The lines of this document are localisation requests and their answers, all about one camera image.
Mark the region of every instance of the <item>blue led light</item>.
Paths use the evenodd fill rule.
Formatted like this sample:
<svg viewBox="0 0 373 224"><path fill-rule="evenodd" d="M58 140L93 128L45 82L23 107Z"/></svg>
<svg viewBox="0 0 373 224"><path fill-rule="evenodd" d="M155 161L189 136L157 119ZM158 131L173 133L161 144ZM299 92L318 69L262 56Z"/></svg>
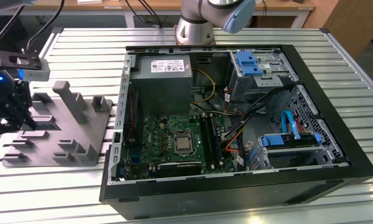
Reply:
<svg viewBox="0 0 373 224"><path fill-rule="evenodd" d="M18 78L23 80L23 70L18 69Z"/></svg>

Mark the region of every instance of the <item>table leg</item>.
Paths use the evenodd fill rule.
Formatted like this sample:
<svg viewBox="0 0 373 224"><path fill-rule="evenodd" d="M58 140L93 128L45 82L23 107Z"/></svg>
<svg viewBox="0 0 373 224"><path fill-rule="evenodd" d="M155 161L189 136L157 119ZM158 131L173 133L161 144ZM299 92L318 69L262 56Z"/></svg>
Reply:
<svg viewBox="0 0 373 224"><path fill-rule="evenodd" d="M133 15L131 11L123 11L123 19L125 19L126 28L135 28L133 16L134 15Z"/></svg>
<svg viewBox="0 0 373 224"><path fill-rule="evenodd" d="M298 15L293 21L290 28L302 28L307 15L309 11L298 11Z"/></svg>

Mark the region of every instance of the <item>aluminum table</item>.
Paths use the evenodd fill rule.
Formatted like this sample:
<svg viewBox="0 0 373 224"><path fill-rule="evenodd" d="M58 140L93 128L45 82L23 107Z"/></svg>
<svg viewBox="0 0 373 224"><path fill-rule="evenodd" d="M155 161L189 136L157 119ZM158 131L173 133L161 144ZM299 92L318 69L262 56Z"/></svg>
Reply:
<svg viewBox="0 0 373 224"><path fill-rule="evenodd" d="M125 46L173 45L173 29L65 28L50 35L41 56L50 80L31 83L31 92L67 80L83 98L103 95L117 102ZM293 44L373 163L373 83L330 34L317 29L245 29L235 35L214 31L217 44ZM102 155L111 140L109 119ZM0 147L0 158L5 150ZM98 202L103 156L94 167L3 168L0 162L0 223L111 223L123 221ZM309 204L135 223L373 223L373 179L347 186Z"/></svg>

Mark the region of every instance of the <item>ram slot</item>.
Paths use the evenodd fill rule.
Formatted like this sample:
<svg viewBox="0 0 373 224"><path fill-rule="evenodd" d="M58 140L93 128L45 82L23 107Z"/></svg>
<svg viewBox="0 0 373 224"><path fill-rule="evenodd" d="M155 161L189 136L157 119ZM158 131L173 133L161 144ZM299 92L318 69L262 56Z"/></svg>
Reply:
<svg viewBox="0 0 373 224"><path fill-rule="evenodd" d="M219 149L219 136L217 135L215 121L211 113L206 120L209 122L207 125L209 125L209 133L210 133L209 136L210 136L210 144L211 144L211 157L213 157L215 167L219 167L222 165L222 163L219 163L222 159L221 149Z"/></svg>
<svg viewBox="0 0 373 224"><path fill-rule="evenodd" d="M213 161L213 149L210 144L207 120L209 118L205 117L205 114L199 116L199 133L201 133L201 141L203 144L203 152L205 152L205 166L207 169L213 169L214 161Z"/></svg>

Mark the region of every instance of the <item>motherboard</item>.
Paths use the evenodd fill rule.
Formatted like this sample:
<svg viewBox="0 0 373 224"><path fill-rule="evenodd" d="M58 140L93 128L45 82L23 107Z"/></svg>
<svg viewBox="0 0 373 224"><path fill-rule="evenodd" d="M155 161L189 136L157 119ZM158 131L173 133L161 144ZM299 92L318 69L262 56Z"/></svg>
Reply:
<svg viewBox="0 0 373 224"><path fill-rule="evenodd" d="M217 114L145 118L142 147L130 151L133 179L233 172L219 147L225 131Z"/></svg>

